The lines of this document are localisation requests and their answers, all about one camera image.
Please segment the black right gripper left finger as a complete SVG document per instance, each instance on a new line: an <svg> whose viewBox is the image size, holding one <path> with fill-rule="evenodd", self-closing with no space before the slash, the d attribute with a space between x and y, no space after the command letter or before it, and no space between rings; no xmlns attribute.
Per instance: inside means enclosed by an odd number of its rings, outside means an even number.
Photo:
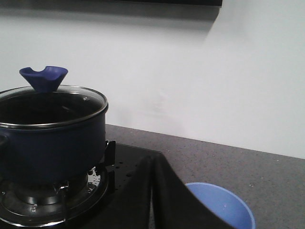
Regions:
<svg viewBox="0 0 305 229"><path fill-rule="evenodd" d="M150 218L152 158L140 160L128 183L92 224L92 229L147 229Z"/></svg>

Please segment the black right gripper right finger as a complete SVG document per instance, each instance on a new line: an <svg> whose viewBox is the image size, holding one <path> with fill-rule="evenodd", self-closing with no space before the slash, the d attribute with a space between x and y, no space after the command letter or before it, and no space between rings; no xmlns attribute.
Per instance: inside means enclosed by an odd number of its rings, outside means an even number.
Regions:
<svg viewBox="0 0 305 229"><path fill-rule="evenodd" d="M152 201L157 229L231 229L204 206L174 172L166 157L153 159Z"/></svg>

